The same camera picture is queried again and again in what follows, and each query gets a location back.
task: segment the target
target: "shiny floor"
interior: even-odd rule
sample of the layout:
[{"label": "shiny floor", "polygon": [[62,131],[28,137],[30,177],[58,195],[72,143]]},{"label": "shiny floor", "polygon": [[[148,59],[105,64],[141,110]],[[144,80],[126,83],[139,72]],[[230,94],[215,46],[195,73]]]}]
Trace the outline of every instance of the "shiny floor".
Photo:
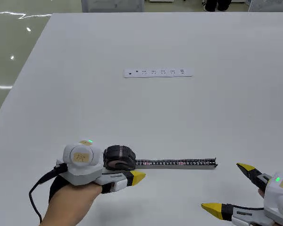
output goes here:
[{"label": "shiny floor", "polygon": [[[233,3],[229,11],[247,11]],[[81,12],[80,0],[0,0],[0,107],[52,13]],[[201,0],[145,2],[146,12],[199,12]]]}]

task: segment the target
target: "white table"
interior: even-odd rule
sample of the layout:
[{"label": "white table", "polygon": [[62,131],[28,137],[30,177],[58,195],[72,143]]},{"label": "white table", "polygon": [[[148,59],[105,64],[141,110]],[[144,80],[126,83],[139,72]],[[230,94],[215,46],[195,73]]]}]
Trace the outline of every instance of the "white table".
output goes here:
[{"label": "white table", "polygon": [[[195,75],[122,77],[137,67]],[[220,163],[145,170],[101,195],[82,226],[221,226],[200,203],[263,206],[235,164],[283,171],[283,14],[54,14],[0,110],[0,225],[37,225],[29,189],[82,138]],[[42,214],[50,185],[33,194]]]}]

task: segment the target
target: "power outlet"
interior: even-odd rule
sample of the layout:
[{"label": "power outlet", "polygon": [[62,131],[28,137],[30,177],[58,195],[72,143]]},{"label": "power outlet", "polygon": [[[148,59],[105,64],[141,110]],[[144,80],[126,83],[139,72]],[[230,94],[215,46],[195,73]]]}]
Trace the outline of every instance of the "power outlet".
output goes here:
[{"label": "power outlet", "polygon": [[151,76],[156,77],[157,71],[156,69],[151,69]]},{"label": "power outlet", "polygon": [[192,77],[191,68],[140,68],[125,69],[125,78]]},{"label": "power outlet", "polygon": [[156,74],[154,77],[172,77],[170,70],[167,68],[156,69]]}]

